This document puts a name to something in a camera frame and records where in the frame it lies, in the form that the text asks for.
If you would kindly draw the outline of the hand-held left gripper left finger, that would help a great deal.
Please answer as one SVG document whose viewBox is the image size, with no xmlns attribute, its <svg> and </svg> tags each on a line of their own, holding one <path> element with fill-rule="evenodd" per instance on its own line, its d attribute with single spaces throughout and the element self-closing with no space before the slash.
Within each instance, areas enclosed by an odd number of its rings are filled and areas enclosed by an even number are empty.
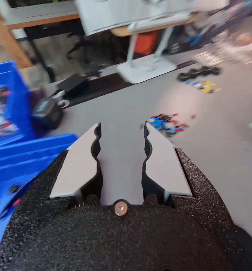
<svg viewBox="0 0 252 271">
<path fill-rule="evenodd" d="M 95 123 L 67 148 L 50 191 L 50 200 L 79 198 L 85 201 L 89 195 L 101 198 L 100 138 L 101 123 Z"/>
</svg>

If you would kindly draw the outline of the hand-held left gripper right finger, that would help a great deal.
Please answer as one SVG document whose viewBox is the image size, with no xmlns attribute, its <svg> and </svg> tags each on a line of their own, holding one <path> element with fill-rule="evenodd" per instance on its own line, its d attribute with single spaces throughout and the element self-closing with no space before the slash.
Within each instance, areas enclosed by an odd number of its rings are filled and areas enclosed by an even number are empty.
<svg viewBox="0 0 252 271">
<path fill-rule="evenodd" d="M 175 145 L 148 121 L 144 124 L 142 165 L 143 200 L 154 195 L 159 204 L 171 204 L 173 197 L 193 199 L 193 189 Z"/>
</svg>

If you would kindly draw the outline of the grey desk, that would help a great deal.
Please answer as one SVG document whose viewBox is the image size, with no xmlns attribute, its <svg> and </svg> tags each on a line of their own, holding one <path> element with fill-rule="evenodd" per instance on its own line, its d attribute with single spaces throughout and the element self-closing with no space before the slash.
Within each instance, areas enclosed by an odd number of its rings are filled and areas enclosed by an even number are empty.
<svg viewBox="0 0 252 271">
<path fill-rule="evenodd" d="M 81 136 L 101 122 L 99 160 L 104 176 L 101 203 L 143 202 L 142 124 L 150 116 L 178 113 L 189 128 L 171 141 L 216 188 L 236 225 L 252 236 L 252 65 L 224 62 L 210 80 L 222 88 L 204 93 L 176 80 L 180 70 L 95 98 L 65 110 L 49 136 Z"/>
</svg>

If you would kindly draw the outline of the pile of blue black pins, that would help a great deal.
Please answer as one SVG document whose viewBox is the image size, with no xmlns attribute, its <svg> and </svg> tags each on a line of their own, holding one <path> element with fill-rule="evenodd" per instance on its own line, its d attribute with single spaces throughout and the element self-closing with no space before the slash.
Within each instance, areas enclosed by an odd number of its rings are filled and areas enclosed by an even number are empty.
<svg viewBox="0 0 252 271">
<path fill-rule="evenodd" d="M 151 116 L 147 122 L 149 122 L 158 131 L 164 131 L 168 137 L 174 136 L 176 133 L 186 130 L 189 126 L 185 123 L 181 123 L 174 119 L 178 116 L 178 113 L 172 115 L 159 114 Z"/>
</svg>

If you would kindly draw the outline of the blue plastic bin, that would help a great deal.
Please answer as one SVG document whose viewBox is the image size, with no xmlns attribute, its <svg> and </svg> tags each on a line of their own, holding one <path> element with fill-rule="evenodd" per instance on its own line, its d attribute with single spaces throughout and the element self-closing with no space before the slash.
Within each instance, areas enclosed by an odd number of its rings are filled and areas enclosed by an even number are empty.
<svg viewBox="0 0 252 271">
<path fill-rule="evenodd" d="M 12 186 L 25 185 L 77 139 L 75 134 L 63 134 L 0 147 L 0 213 L 16 194 Z M 12 211 L 0 221 L 0 242 L 10 215 Z"/>
<path fill-rule="evenodd" d="M 29 99 L 15 62 L 0 63 L 0 147 L 35 139 Z"/>
</svg>

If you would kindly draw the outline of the black box device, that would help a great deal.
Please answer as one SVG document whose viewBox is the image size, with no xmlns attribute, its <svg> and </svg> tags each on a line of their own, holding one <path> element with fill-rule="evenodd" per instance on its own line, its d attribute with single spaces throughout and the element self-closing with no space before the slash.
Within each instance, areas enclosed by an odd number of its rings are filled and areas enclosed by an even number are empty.
<svg viewBox="0 0 252 271">
<path fill-rule="evenodd" d="M 41 98 L 31 115 L 33 121 L 47 130 L 57 129 L 63 116 L 63 110 L 52 98 Z"/>
</svg>

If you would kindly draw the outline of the black flat device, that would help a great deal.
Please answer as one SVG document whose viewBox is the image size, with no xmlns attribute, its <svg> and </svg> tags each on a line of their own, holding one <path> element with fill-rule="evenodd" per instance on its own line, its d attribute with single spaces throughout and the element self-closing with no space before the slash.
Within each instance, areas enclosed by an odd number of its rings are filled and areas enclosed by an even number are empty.
<svg viewBox="0 0 252 271">
<path fill-rule="evenodd" d="M 86 77 L 73 74 L 57 84 L 57 87 L 59 90 L 63 90 L 68 96 L 76 96 L 88 88 L 88 82 L 89 80 Z"/>
</svg>

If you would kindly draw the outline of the pile of yellow grey toy parts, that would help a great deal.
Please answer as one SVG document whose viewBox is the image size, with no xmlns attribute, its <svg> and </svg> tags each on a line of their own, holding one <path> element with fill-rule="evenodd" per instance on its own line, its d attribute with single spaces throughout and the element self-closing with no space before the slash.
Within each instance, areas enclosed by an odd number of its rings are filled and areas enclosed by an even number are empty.
<svg viewBox="0 0 252 271">
<path fill-rule="evenodd" d="M 218 93 L 222 89 L 218 88 L 215 83 L 211 82 L 211 80 L 206 81 L 186 80 L 185 84 L 190 85 L 197 90 L 202 90 L 205 93 Z"/>
</svg>

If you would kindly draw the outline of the white stand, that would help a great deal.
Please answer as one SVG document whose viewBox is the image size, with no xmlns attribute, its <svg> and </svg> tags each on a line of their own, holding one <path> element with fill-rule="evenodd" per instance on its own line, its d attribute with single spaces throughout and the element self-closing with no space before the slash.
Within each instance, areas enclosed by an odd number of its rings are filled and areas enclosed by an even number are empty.
<svg viewBox="0 0 252 271">
<path fill-rule="evenodd" d="M 188 21 L 186 18 L 171 16 L 159 19 L 147 19 L 135 21 L 128 26 L 128 31 L 132 32 L 126 62 L 117 66 L 118 73 L 131 84 L 138 84 L 162 74 L 173 71 L 177 65 L 162 57 L 162 52 L 167 46 L 170 35 L 176 25 L 183 25 Z M 152 29 L 165 29 L 161 41 L 154 54 L 133 59 L 134 49 L 138 34 L 142 31 L 149 32 Z"/>
</svg>

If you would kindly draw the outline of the black office chair base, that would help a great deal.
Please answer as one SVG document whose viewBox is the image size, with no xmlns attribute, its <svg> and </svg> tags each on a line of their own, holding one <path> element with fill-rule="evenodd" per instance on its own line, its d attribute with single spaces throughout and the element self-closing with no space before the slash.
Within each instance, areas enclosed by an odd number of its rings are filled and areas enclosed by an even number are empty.
<svg viewBox="0 0 252 271">
<path fill-rule="evenodd" d="M 93 62 L 89 57 L 88 51 L 89 47 L 96 48 L 96 44 L 93 41 L 85 38 L 84 35 L 73 34 L 72 32 L 68 34 L 68 38 L 72 36 L 77 36 L 79 40 L 74 44 L 73 48 L 66 53 L 67 59 L 72 60 L 72 53 L 82 49 L 82 57 L 77 58 L 78 63 L 84 70 L 82 76 L 86 78 L 100 78 L 102 74 L 101 70 L 105 69 L 107 64 L 103 63 L 98 65 L 96 62 Z"/>
</svg>

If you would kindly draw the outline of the orange object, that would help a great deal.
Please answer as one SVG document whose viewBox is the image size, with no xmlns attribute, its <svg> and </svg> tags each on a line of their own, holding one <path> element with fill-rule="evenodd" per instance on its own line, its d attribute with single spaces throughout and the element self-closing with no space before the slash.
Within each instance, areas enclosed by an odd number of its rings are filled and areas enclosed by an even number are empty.
<svg viewBox="0 0 252 271">
<path fill-rule="evenodd" d="M 138 34 L 134 53 L 142 56 L 150 55 L 156 47 L 158 30 Z"/>
</svg>

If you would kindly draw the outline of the wooden-edged table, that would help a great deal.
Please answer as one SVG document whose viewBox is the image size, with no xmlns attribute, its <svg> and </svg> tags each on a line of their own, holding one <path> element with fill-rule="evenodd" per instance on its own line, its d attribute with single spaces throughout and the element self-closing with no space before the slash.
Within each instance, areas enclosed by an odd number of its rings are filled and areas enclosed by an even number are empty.
<svg viewBox="0 0 252 271">
<path fill-rule="evenodd" d="M 75 1 L 62 1 L 11 8 L 4 24 L 13 30 L 79 18 Z"/>
</svg>

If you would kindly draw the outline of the white board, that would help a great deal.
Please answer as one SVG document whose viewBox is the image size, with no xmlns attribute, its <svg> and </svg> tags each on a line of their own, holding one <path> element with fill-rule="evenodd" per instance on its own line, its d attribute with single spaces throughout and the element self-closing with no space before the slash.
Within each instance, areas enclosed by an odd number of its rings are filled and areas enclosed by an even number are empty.
<svg viewBox="0 0 252 271">
<path fill-rule="evenodd" d="M 87 36 L 127 26 L 129 31 L 184 22 L 194 12 L 209 12 L 229 5 L 228 0 L 77 0 Z"/>
</svg>

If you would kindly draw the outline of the wooden post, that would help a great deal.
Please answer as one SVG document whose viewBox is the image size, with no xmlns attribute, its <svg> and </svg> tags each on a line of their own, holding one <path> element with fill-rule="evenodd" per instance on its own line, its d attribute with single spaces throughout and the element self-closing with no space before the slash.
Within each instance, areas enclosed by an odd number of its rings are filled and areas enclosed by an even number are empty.
<svg viewBox="0 0 252 271">
<path fill-rule="evenodd" d="M 0 45 L 8 52 L 20 69 L 29 68 L 33 63 L 20 43 L 12 35 L 11 30 L 4 24 L 0 15 Z"/>
</svg>

